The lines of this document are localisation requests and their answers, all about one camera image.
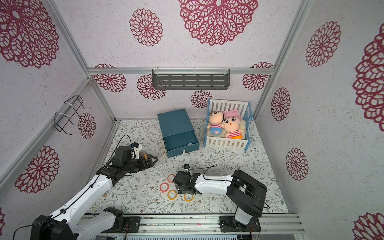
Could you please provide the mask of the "teal drawer cabinet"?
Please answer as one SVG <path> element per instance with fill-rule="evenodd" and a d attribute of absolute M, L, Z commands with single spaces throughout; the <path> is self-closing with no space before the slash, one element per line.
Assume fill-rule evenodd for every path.
<path fill-rule="evenodd" d="M 195 132 L 186 109 L 160 113 L 158 120 L 164 140 L 168 137 Z"/>

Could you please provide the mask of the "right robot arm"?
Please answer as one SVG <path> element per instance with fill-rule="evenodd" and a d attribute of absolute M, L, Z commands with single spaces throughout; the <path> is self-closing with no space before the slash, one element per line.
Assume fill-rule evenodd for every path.
<path fill-rule="evenodd" d="M 179 171 L 173 183 L 179 194 L 226 195 L 237 206 L 235 223 L 244 226 L 248 226 L 252 218 L 260 218 L 263 209 L 269 207 L 265 202 L 268 188 L 241 170 L 235 170 L 227 176 L 206 176 Z"/>

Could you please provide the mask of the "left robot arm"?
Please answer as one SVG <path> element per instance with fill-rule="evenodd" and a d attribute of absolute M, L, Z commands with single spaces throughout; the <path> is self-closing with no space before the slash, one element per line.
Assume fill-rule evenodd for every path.
<path fill-rule="evenodd" d="M 32 240 L 90 240 L 96 235 L 111 230 L 128 230 L 124 213 L 108 207 L 102 213 L 84 223 L 82 219 L 87 210 L 104 193 L 115 186 L 124 177 L 153 167 L 158 158 L 142 155 L 138 159 L 111 161 L 101 167 L 91 182 L 80 190 L 72 199 L 49 216 L 41 215 L 31 225 Z"/>

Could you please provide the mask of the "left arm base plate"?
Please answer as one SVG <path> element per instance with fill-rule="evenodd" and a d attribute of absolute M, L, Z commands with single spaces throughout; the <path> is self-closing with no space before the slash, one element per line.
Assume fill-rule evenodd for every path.
<path fill-rule="evenodd" d="M 117 217 L 115 223 L 105 233 L 138 233 L 141 217 Z"/>

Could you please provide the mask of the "teal top drawer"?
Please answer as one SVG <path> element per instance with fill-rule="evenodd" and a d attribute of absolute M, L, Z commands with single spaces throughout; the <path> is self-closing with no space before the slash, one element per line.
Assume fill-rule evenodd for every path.
<path fill-rule="evenodd" d="M 194 131 L 180 133 L 163 138 L 168 158 L 184 155 L 200 148 Z"/>

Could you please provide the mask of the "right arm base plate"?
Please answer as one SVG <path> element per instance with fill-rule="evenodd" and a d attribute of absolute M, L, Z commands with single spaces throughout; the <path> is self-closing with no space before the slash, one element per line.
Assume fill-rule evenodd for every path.
<path fill-rule="evenodd" d="M 220 216 L 219 217 L 219 225 L 221 232 L 229 233 L 229 232 L 260 232 L 261 225 L 260 221 L 257 217 L 252 217 L 248 224 L 243 224 L 237 220 L 235 220 L 234 215 L 230 216 Z"/>

